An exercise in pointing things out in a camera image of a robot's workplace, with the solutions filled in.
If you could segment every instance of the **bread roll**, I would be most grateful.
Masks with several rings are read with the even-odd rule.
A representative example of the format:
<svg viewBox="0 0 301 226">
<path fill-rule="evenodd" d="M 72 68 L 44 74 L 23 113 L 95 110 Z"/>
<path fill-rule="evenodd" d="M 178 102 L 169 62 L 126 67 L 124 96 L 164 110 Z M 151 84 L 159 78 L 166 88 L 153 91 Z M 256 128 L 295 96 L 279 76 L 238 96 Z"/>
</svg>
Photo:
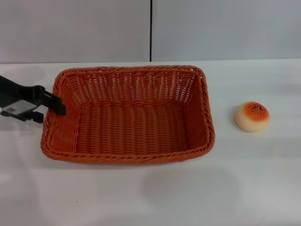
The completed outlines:
<svg viewBox="0 0 301 226">
<path fill-rule="evenodd" d="M 268 110 L 259 103 L 246 102 L 234 114 L 237 125 L 248 132 L 259 132 L 269 123 Z"/>
</svg>

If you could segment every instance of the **wicker basket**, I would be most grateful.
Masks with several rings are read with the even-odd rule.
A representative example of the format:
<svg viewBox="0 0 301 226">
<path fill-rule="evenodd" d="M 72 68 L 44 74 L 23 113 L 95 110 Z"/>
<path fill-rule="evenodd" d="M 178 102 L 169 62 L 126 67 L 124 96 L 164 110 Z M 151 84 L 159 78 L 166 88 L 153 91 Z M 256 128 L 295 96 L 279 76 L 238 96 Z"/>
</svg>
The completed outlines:
<svg viewBox="0 0 301 226">
<path fill-rule="evenodd" d="M 184 161 L 214 144 L 205 75 L 194 66 L 95 67 L 61 72 L 41 141 L 55 160 L 106 163 Z"/>
</svg>

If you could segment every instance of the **white table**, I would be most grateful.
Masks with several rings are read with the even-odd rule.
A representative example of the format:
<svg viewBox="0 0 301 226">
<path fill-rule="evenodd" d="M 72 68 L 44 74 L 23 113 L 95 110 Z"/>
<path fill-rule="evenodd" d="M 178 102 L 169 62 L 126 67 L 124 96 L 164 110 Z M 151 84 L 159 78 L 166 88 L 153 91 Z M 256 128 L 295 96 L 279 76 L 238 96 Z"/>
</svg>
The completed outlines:
<svg viewBox="0 0 301 226">
<path fill-rule="evenodd" d="M 0 225 L 301 225 L 301 59 L 0 65 L 0 74 L 52 91 L 66 68 L 150 64 L 204 70 L 212 151 L 165 165 L 54 161 L 40 149 L 42 125 L 0 117 Z M 245 133 L 233 123 L 245 101 L 267 107 L 265 131 Z"/>
</svg>

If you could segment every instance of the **woven pattern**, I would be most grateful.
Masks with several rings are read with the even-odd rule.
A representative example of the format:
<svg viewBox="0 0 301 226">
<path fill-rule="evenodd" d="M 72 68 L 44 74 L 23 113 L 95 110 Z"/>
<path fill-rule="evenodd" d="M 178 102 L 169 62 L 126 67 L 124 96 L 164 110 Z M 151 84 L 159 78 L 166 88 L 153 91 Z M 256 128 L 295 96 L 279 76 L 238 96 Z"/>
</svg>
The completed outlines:
<svg viewBox="0 0 301 226">
<path fill-rule="evenodd" d="M 53 94 L 43 153 L 72 162 L 160 163 L 208 153 L 214 144 L 205 75 L 194 66 L 73 68 Z"/>
</svg>

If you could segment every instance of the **basket rim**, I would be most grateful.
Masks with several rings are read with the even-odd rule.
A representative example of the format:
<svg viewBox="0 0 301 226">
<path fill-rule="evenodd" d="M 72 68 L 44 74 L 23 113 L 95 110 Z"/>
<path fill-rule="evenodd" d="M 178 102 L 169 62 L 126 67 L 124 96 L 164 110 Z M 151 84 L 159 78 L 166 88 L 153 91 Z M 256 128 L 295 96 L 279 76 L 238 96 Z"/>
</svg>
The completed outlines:
<svg viewBox="0 0 301 226">
<path fill-rule="evenodd" d="M 210 105 L 209 105 L 209 98 L 208 98 L 208 91 L 207 91 L 207 84 L 206 84 L 206 76 L 204 72 L 195 66 L 192 65 L 156 65 L 156 66 L 135 66 L 135 67 L 115 67 L 115 66 L 109 66 L 109 67 L 86 67 L 86 68 L 70 68 L 66 69 L 59 73 L 57 78 L 55 79 L 55 84 L 53 86 L 53 94 L 57 96 L 61 96 L 60 88 L 63 82 L 63 79 L 66 77 L 65 73 L 68 71 L 76 71 L 76 72 L 84 72 L 84 71 L 121 71 L 124 72 L 130 72 L 135 69 L 152 69 L 155 71 L 156 69 L 166 69 L 169 71 L 170 69 L 174 69 L 177 71 L 181 70 L 191 70 L 196 71 L 198 76 L 198 80 L 201 86 L 201 105 L 202 105 L 202 111 L 204 116 L 204 127 L 207 131 L 206 134 L 206 142 L 200 147 L 189 149 L 186 151 L 180 151 L 180 152 L 170 152 L 170 153 L 157 153 L 157 154 L 141 154 L 141 155 L 128 155 L 128 154 L 112 154 L 112 153 L 98 153 L 98 154 L 92 154 L 92 153 L 70 153 L 70 152 L 60 152 L 55 150 L 50 145 L 50 139 L 51 139 L 51 130 L 49 129 L 51 127 L 51 124 L 55 121 L 56 114 L 49 109 L 46 115 L 46 118 L 44 120 L 43 125 L 43 134 L 42 134 L 42 140 L 41 140 L 41 149 L 43 153 L 52 159 L 60 159 L 62 160 L 62 156 L 67 161 L 73 161 L 73 162 L 83 162 L 80 159 L 82 157 L 85 158 L 98 158 L 101 161 L 94 161 L 94 162 L 106 162 L 106 159 L 114 159 L 125 161 L 125 163 L 152 163 L 152 162 L 164 162 L 160 161 L 159 159 L 162 158 L 169 158 L 172 157 L 174 159 L 175 156 L 179 157 L 178 161 L 184 161 L 191 158 L 196 158 L 199 156 L 202 156 L 206 153 L 208 153 L 215 142 L 215 132 L 212 122 L 212 116 L 210 111 Z"/>
</svg>

